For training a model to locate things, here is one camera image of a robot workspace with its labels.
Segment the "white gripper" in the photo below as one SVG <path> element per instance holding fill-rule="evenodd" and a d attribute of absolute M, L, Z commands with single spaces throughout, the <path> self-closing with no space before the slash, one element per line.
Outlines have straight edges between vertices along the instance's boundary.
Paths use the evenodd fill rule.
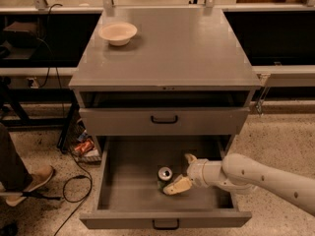
<path fill-rule="evenodd" d="M 186 192 L 192 187 L 192 184 L 198 188 L 208 188 L 218 186 L 226 180 L 220 161 L 197 159 L 191 153 L 186 153 L 185 158 L 189 164 L 188 177 L 179 175 L 173 182 L 165 186 L 163 192 L 166 195 L 172 196 Z"/>

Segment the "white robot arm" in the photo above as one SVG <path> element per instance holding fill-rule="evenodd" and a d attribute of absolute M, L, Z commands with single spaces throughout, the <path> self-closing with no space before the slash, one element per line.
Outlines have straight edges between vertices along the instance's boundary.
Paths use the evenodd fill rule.
<path fill-rule="evenodd" d="M 248 194 L 263 188 L 292 205 L 315 215 L 315 180 L 261 164 L 239 153 L 228 154 L 222 161 L 197 158 L 187 153 L 186 176 L 179 175 L 162 191 L 176 195 L 198 188 L 218 187 L 235 194 Z"/>

